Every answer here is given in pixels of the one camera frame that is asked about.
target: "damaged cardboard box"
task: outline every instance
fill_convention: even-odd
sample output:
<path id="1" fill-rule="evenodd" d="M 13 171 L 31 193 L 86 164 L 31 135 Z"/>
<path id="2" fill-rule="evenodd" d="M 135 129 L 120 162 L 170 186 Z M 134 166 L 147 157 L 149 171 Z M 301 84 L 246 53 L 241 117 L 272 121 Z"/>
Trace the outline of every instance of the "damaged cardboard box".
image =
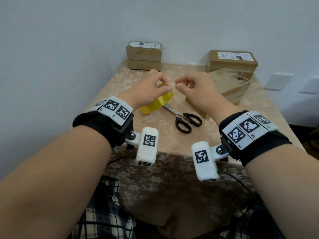
<path id="1" fill-rule="evenodd" d="M 215 81 L 217 91 L 234 105 L 239 105 L 243 95 L 250 86 L 250 80 L 226 68 L 209 72 L 208 75 Z M 186 98 L 186 102 L 202 117 L 205 119 L 209 118 L 205 112 L 198 109 L 188 98 Z"/>
<path id="2" fill-rule="evenodd" d="M 162 44 L 131 41 L 126 46 L 129 69 L 161 70 Z"/>
<path id="3" fill-rule="evenodd" d="M 250 80 L 258 62 L 252 52 L 211 50 L 206 65 L 206 72 L 227 68 Z"/>

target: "black scissors handle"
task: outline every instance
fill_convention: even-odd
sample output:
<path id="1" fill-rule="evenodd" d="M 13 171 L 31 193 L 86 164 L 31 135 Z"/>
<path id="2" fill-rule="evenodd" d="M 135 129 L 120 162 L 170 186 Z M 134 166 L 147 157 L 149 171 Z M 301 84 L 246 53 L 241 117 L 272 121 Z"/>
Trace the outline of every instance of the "black scissors handle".
<path id="1" fill-rule="evenodd" d="M 191 114 L 191 113 L 184 113 L 183 116 L 189 120 L 189 122 L 194 126 L 201 126 L 203 124 L 203 121 L 198 116 Z"/>
<path id="2" fill-rule="evenodd" d="M 182 124 L 184 127 L 188 128 L 188 130 L 181 129 L 179 124 Z M 180 130 L 183 133 L 190 133 L 192 131 L 192 128 L 190 127 L 190 125 L 187 122 L 183 121 L 179 117 L 176 117 L 175 125 L 176 125 L 177 129 Z"/>

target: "yellow tape roll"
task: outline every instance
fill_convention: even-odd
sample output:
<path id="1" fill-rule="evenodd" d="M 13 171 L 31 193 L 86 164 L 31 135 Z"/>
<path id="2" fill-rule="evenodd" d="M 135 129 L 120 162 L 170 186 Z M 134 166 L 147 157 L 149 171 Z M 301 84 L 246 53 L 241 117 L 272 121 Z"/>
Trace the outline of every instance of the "yellow tape roll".
<path id="1" fill-rule="evenodd" d="M 163 83 L 159 83 L 158 87 L 162 87 L 163 85 L 164 85 Z M 163 105 L 165 105 L 173 96 L 174 96 L 174 93 L 170 91 L 167 94 L 160 96 L 159 98 L 154 100 L 151 104 L 147 106 L 142 106 L 141 110 L 144 114 L 151 113 L 157 110 L 158 108 L 162 107 Z"/>

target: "beige tablecloth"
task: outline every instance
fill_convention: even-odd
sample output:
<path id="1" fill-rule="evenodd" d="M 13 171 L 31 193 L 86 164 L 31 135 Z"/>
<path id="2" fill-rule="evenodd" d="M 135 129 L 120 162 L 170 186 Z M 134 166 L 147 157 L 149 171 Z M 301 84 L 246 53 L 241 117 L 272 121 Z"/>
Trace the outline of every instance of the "beige tablecloth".
<path id="1" fill-rule="evenodd" d="M 205 71 L 205 68 L 162 65 L 162 72 L 167 74 L 170 82 L 189 70 Z M 103 98 L 116 96 L 130 88 L 145 73 L 129 70 L 124 61 L 88 108 Z M 197 114 L 185 102 L 185 96 L 175 88 L 173 92 L 174 97 L 169 104 L 174 109 L 181 113 Z M 277 124 L 294 145 L 302 148 L 255 77 L 239 107 L 260 112 Z M 201 127 L 192 126 L 192 132 L 184 134 L 175 127 L 173 113 L 163 107 L 147 115 L 138 109 L 134 115 L 135 132 L 141 132 L 145 126 L 159 131 L 158 155 L 155 164 L 149 168 L 134 165 L 134 158 L 119 160 L 106 168 L 104 174 L 118 179 L 122 184 L 120 200 L 125 209 L 138 219 L 157 225 L 159 231 L 168 238 L 193 238 L 225 225 L 231 215 L 243 207 L 249 195 L 228 176 L 221 176 L 221 180 L 209 183 L 197 180 L 191 153 L 191 146 L 195 142 L 207 141 L 210 146 L 220 143 L 216 123 L 212 119 L 203 119 Z M 135 157 L 136 150 L 126 150 L 124 144 L 113 150 L 111 160 L 128 156 Z M 232 173 L 254 190 L 240 162 L 230 158 L 228 163 L 219 162 L 217 166 L 219 171 Z"/>

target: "light switch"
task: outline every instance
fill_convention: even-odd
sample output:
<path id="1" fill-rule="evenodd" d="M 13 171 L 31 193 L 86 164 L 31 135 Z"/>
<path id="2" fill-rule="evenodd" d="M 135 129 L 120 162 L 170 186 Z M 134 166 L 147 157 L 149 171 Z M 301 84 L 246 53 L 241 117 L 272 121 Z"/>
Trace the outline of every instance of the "light switch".
<path id="1" fill-rule="evenodd" d="M 265 89 L 283 90 L 292 78 L 293 74 L 274 73 L 265 85 Z"/>
<path id="2" fill-rule="evenodd" d="M 299 92 L 319 94 L 319 76 L 313 76 Z"/>

